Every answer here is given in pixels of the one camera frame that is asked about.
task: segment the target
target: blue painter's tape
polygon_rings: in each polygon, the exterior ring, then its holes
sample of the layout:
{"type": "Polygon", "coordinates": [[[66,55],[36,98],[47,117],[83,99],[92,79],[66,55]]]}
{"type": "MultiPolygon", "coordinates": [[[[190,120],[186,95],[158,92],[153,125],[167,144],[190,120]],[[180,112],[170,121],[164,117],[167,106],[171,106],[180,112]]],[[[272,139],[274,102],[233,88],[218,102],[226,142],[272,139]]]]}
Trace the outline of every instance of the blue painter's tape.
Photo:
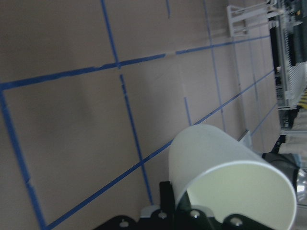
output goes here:
{"type": "MultiPolygon", "coordinates": [[[[129,115],[129,119],[130,119],[130,124],[131,124],[131,128],[132,128],[133,136],[134,136],[134,142],[135,142],[135,145],[136,145],[136,148],[137,148],[137,151],[138,151],[139,159],[140,159],[140,161],[142,161],[143,156],[142,156],[140,143],[139,143],[138,135],[137,135],[137,132],[136,132],[136,128],[135,128],[135,124],[134,124],[134,120],[133,120],[133,116],[132,116],[129,98],[128,98],[128,95],[127,95],[124,76],[122,74],[120,75],[120,81],[121,81],[121,86],[122,86],[122,89],[123,89],[126,107],[127,107],[127,111],[128,111],[128,115],[129,115]]],[[[144,177],[144,180],[145,180],[145,185],[146,185],[149,201],[150,201],[151,204],[153,204],[153,197],[152,197],[151,189],[150,189],[150,186],[149,186],[145,166],[143,164],[142,164],[142,172],[143,172],[143,177],[144,177]]]]}
{"type": "Polygon", "coordinates": [[[186,111],[187,111],[187,116],[188,116],[188,122],[189,122],[189,125],[191,126],[191,125],[192,125],[192,122],[191,122],[191,117],[190,117],[190,111],[189,111],[188,100],[187,100],[186,97],[184,98],[184,104],[185,104],[185,106],[186,106],[186,111]]]}
{"type": "Polygon", "coordinates": [[[258,83],[259,81],[262,81],[263,79],[265,79],[266,77],[268,77],[270,74],[274,73],[274,70],[271,70],[269,73],[267,73],[266,75],[264,75],[262,78],[258,79],[256,81],[256,83],[258,83]]]}
{"type": "Polygon", "coordinates": [[[166,54],[158,54],[158,55],[153,55],[153,56],[149,56],[149,57],[142,57],[142,58],[127,60],[127,61],[121,61],[120,65],[121,66],[127,66],[127,65],[132,65],[132,64],[144,62],[144,61],[151,61],[151,60],[155,60],[155,59],[164,58],[165,56],[166,56],[166,54]]]}
{"type": "Polygon", "coordinates": [[[173,140],[169,141],[168,143],[166,143],[165,145],[163,145],[161,148],[159,148],[158,150],[156,150],[155,152],[153,152],[152,154],[150,154],[148,157],[144,158],[142,161],[140,161],[139,163],[135,164],[133,167],[131,167],[130,169],[128,169],[127,171],[125,171],[122,175],[120,175],[119,177],[117,177],[116,179],[114,179],[113,181],[111,181],[110,183],[108,183],[106,186],[102,187],[101,189],[99,189],[97,192],[95,192],[93,195],[91,195],[90,197],[88,197],[87,199],[85,199],[84,201],[82,201],[80,204],[78,204],[77,206],[75,206],[74,208],[72,208],[70,211],[68,211],[67,213],[65,213],[64,215],[62,215],[61,217],[59,217],[57,220],[55,220],[54,222],[52,222],[51,224],[48,225],[48,229],[51,230],[53,228],[55,228],[56,226],[58,226],[60,223],[62,223],[63,221],[65,221],[67,218],[71,217],[73,214],[75,214],[77,211],[79,211],[80,209],[82,209],[84,206],[88,205],[90,202],[92,202],[93,200],[95,200],[97,197],[99,197],[102,193],[104,193],[105,191],[107,191],[109,188],[113,187],[114,185],[116,185],[118,182],[120,182],[122,179],[124,179],[126,176],[128,176],[130,173],[134,172],[135,170],[137,170],[139,167],[141,167],[143,164],[145,164],[147,161],[149,161],[151,158],[155,157],[156,155],[158,155],[160,152],[162,152],[163,150],[165,150],[166,148],[168,148],[173,140]]]}
{"type": "MultiPolygon", "coordinates": [[[[210,116],[212,116],[213,114],[215,114],[216,112],[218,112],[219,110],[222,109],[223,106],[225,106],[226,104],[232,102],[235,98],[237,98],[239,95],[243,94],[244,92],[246,92],[247,90],[249,90],[251,87],[253,87],[256,83],[253,83],[252,85],[248,86],[246,89],[244,89],[240,94],[236,95],[235,97],[233,97],[232,99],[230,99],[228,102],[224,103],[222,106],[219,106],[218,108],[216,108],[215,110],[213,110],[211,113],[209,113],[208,115],[206,115],[204,118],[202,118],[201,120],[199,120],[198,122],[195,123],[195,125],[202,123],[203,121],[205,121],[207,118],[209,118],[210,116]]],[[[127,95],[126,92],[126,87],[125,85],[123,85],[123,91],[124,94],[127,95]]],[[[157,149],[155,152],[151,153],[148,157],[142,159],[139,163],[135,164],[133,167],[131,167],[129,170],[127,170],[126,172],[124,172],[122,175],[120,175],[119,177],[117,177],[116,179],[114,179],[113,181],[111,181],[110,183],[108,183],[106,186],[104,186],[103,188],[101,188],[100,190],[98,190],[96,193],[94,193],[93,195],[91,195],[90,197],[88,197],[87,199],[85,199],[84,201],[82,201],[80,204],[78,204],[77,206],[75,206],[74,208],[72,208],[70,211],[68,211],[67,213],[65,213],[63,216],[61,216],[60,218],[58,218],[57,220],[55,220],[54,222],[52,222],[50,225],[48,225],[48,229],[53,229],[56,226],[58,226],[60,223],[62,223],[63,221],[65,221],[67,218],[69,218],[70,216],[72,216],[74,213],[76,213],[77,211],[79,211],[81,208],[83,208],[84,206],[86,206],[87,204],[89,204],[91,201],[93,201],[94,199],[96,199],[97,197],[99,197],[102,193],[104,193],[106,190],[108,190],[109,188],[113,187],[115,184],[117,184],[119,181],[121,181],[122,179],[124,179],[126,176],[128,176],[130,173],[134,172],[136,169],[138,169],[139,167],[142,167],[147,161],[149,161],[150,159],[152,159],[153,157],[155,157],[156,155],[158,155],[159,153],[161,153],[162,151],[164,151],[165,149],[167,149],[173,140],[169,141],[168,143],[166,143],[165,145],[163,145],[161,148],[157,149]]]]}
{"type": "Polygon", "coordinates": [[[167,149],[171,144],[172,144],[173,140],[167,142],[165,145],[163,145],[161,148],[157,149],[156,151],[154,151],[152,154],[150,154],[148,157],[143,159],[143,163],[146,163],[147,161],[149,161],[151,158],[155,157],[156,155],[158,155],[160,152],[162,152],[163,150],[167,149]]]}
{"type": "MultiPolygon", "coordinates": [[[[213,69],[214,69],[214,76],[215,76],[215,82],[216,82],[216,87],[217,87],[219,103],[220,103],[220,106],[222,106],[220,83],[219,83],[219,78],[217,76],[217,68],[216,68],[215,55],[214,55],[213,49],[211,49],[211,55],[212,55],[212,60],[213,60],[213,69]]],[[[224,118],[224,113],[223,113],[223,107],[221,107],[221,112],[222,112],[223,130],[224,130],[224,132],[226,132],[226,123],[225,123],[225,118],[224,118]]]]}
{"type": "Polygon", "coordinates": [[[233,42],[225,42],[225,43],[221,43],[221,44],[212,45],[212,47],[216,48],[216,47],[228,46],[228,45],[232,45],[232,44],[233,44],[233,42]]]}
{"type": "Polygon", "coordinates": [[[212,116],[213,114],[215,114],[217,111],[219,111],[219,110],[221,110],[221,109],[222,109],[221,106],[219,106],[218,108],[214,109],[211,113],[209,113],[208,115],[206,115],[205,117],[203,117],[201,120],[197,121],[197,122],[195,123],[195,125],[198,125],[198,124],[204,122],[207,118],[209,118],[210,116],[212,116]]]}
{"type": "Polygon", "coordinates": [[[165,0],[165,1],[166,1],[167,15],[168,15],[168,18],[170,19],[171,18],[171,7],[169,5],[169,0],[165,0]]]}
{"type": "Polygon", "coordinates": [[[10,137],[10,140],[11,140],[11,143],[12,143],[12,147],[14,149],[14,152],[15,152],[15,155],[16,155],[16,158],[17,158],[17,162],[18,162],[18,165],[19,165],[21,173],[22,173],[24,183],[26,185],[28,194],[30,196],[32,206],[34,208],[36,218],[38,220],[40,229],[45,230],[46,229],[45,219],[44,219],[43,213],[40,209],[38,199],[35,195],[34,189],[29,184],[30,175],[29,175],[27,166],[26,166],[25,161],[24,161],[24,157],[23,157],[23,154],[22,154],[22,151],[21,151],[21,148],[20,148],[20,144],[19,144],[16,132],[15,132],[15,129],[14,129],[14,125],[12,123],[12,119],[11,119],[9,109],[7,107],[7,104],[6,104],[6,100],[5,100],[3,91],[0,91],[0,104],[1,104],[1,111],[2,111],[2,114],[3,114],[4,122],[5,122],[6,128],[7,128],[8,133],[9,133],[9,137],[10,137]]]}
{"type": "Polygon", "coordinates": [[[1,83],[0,87],[2,90],[8,90],[12,88],[21,87],[21,86],[42,83],[45,81],[52,81],[52,80],[56,80],[56,79],[60,79],[64,77],[72,77],[72,76],[96,72],[96,71],[100,71],[104,69],[116,68],[116,66],[117,66],[116,63],[112,63],[112,64],[103,65],[101,67],[88,67],[88,68],[83,68],[83,69],[75,69],[75,70],[70,70],[70,71],[61,72],[61,73],[54,73],[54,74],[48,74],[48,75],[39,76],[39,77],[27,78],[23,80],[5,82],[5,83],[1,83]]]}
{"type": "Polygon", "coordinates": [[[106,29],[107,29],[107,33],[108,33],[108,36],[109,36],[109,40],[110,40],[112,52],[113,52],[113,55],[114,55],[114,59],[115,59],[115,62],[117,64],[118,68],[120,69],[120,63],[119,63],[117,51],[116,51],[116,48],[115,48],[115,42],[114,42],[113,35],[112,35],[110,21],[109,21],[109,17],[107,15],[107,11],[106,11],[106,4],[105,4],[104,0],[100,0],[100,2],[101,2],[101,6],[102,6],[102,11],[104,13],[104,18],[105,18],[105,22],[106,22],[106,29]]]}
{"type": "MultiPolygon", "coordinates": [[[[240,40],[240,41],[234,41],[233,43],[248,42],[248,41],[253,41],[253,40],[263,39],[263,38],[268,38],[268,37],[270,36],[263,36],[263,37],[245,39],[245,40],[240,40]]],[[[229,44],[231,43],[222,43],[222,44],[216,44],[212,46],[202,46],[202,47],[197,47],[197,48],[192,48],[192,49],[180,50],[180,51],[177,51],[176,54],[180,55],[180,54],[185,54],[185,53],[190,53],[190,52],[197,52],[200,50],[210,49],[212,47],[227,46],[229,44]]],[[[8,89],[13,89],[17,87],[26,86],[26,85],[37,84],[37,83],[41,83],[45,81],[57,80],[57,79],[64,78],[64,77],[73,77],[73,76],[78,76],[81,74],[101,71],[104,69],[112,69],[112,68],[118,67],[118,65],[120,66],[133,65],[136,63],[155,60],[155,59],[164,58],[164,57],[166,57],[166,54],[159,54],[159,55],[154,55],[150,57],[142,57],[138,59],[122,61],[119,64],[110,63],[110,64],[102,65],[100,67],[88,67],[88,68],[83,68],[83,69],[75,69],[75,70],[70,70],[70,71],[65,71],[65,72],[60,72],[60,73],[53,73],[53,74],[23,79],[23,80],[10,81],[10,82],[5,82],[5,83],[0,83],[0,89],[8,90],[8,89]]]]}
{"type": "Polygon", "coordinates": [[[200,50],[205,50],[205,49],[210,49],[210,48],[212,48],[212,46],[202,46],[202,47],[197,47],[197,48],[192,48],[192,49],[184,49],[184,50],[176,51],[176,54],[177,55],[186,54],[186,53],[197,52],[200,50]]]}
{"type": "Polygon", "coordinates": [[[268,116],[270,115],[270,113],[273,111],[273,109],[277,106],[277,104],[275,104],[270,110],[269,112],[265,115],[265,117],[260,121],[260,123],[257,125],[257,127],[254,129],[254,131],[251,133],[251,135],[253,136],[255,134],[255,132],[260,128],[260,126],[263,124],[263,122],[268,118],[268,116]]]}
{"type": "MultiPolygon", "coordinates": [[[[204,10],[205,10],[205,19],[206,19],[206,23],[207,23],[207,31],[208,31],[208,36],[209,36],[209,40],[210,40],[210,45],[213,47],[206,1],[203,0],[202,2],[203,2],[204,10]]],[[[214,69],[214,76],[215,76],[215,82],[216,82],[216,87],[217,87],[219,104],[220,104],[220,106],[222,106],[220,83],[219,83],[219,79],[218,79],[218,76],[217,76],[217,68],[216,68],[215,55],[214,55],[213,48],[211,49],[211,56],[212,56],[212,61],[213,61],[213,69],[214,69]]],[[[225,124],[223,108],[221,108],[221,113],[222,113],[222,120],[223,120],[223,130],[226,132],[226,124],[225,124]]]]}
{"type": "Polygon", "coordinates": [[[97,192],[95,192],[93,195],[91,195],[90,197],[88,197],[87,199],[85,199],[84,201],[82,201],[80,204],[78,204],[77,206],[75,206],[74,208],[72,208],[70,211],[68,211],[67,213],[65,213],[64,215],[62,215],[60,218],[58,218],[57,220],[53,221],[51,224],[48,225],[48,229],[51,230],[53,228],[55,228],[56,226],[58,226],[60,223],[62,223],[63,221],[65,221],[67,218],[71,217],[73,214],[75,214],[77,211],[79,211],[81,208],[83,208],[84,206],[88,205],[90,202],[92,202],[93,200],[95,200],[97,197],[99,197],[102,193],[104,193],[106,190],[108,190],[109,188],[113,187],[115,184],[117,184],[119,181],[121,181],[122,179],[124,179],[126,176],[128,176],[130,173],[132,173],[133,171],[135,171],[136,169],[138,169],[140,166],[142,165],[141,162],[135,164],[133,167],[131,167],[130,169],[128,169],[127,171],[125,171],[122,175],[120,175],[119,177],[117,177],[116,179],[114,179],[113,181],[111,181],[110,183],[108,183],[106,186],[102,187],[101,189],[99,189],[97,192]]]}

